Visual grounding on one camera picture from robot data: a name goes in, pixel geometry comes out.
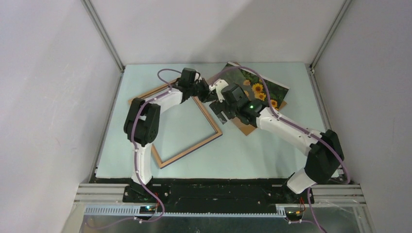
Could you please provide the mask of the wooden picture frame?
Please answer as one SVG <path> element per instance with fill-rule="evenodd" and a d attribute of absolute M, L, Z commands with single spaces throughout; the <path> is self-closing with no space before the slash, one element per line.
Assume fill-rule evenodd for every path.
<path fill-rule="evenodd" d="M 223 132 L 198 97 L 188 99 L 188 106 L 165 112 L 159 135 L 153 141 L 151 156 L 160 169 L 221 137 Z"/>

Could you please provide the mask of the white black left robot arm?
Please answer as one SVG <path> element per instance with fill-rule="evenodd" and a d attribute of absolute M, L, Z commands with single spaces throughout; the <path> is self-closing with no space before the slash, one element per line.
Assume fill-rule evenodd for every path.
<path fill-rule="evenodd" d="M 141 202 L 153 198 L 154 190 L 147 185 L 153 178 L 151 172 L 151 147 L 158 135 L 160 116 L 166 110 L 182 104 L 190 97 L 202 101 L 216 99 L 216 87 L 209 85 L 200 73 L 191 68 L 182 71 L 165 68 L 157 73 L 166 84 L 163 93 L 151 98 L 136 97 L 131 101 L 123 130 L 134 146 L 134 170 L 131 179 L 139 184 L 135 196 Z"/>

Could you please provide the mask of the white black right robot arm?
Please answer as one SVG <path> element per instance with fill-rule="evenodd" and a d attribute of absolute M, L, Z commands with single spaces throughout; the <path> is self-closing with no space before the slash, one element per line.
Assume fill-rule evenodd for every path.
<path fill-rule="evenodd" d="M 237 84 L 210 85 L 210 108 L 223 118 L 238 118 L 242 123 L 272 132 L 301 151 L 305 166 L 292 174 L 282 190 L 285 201 L 295 203 L 302 192 L 315 184 L 325 184 L 343 161 L 339 139 L 331 130 L 306 129 L 273 109 L 268 102 L 250 100 Z"/>

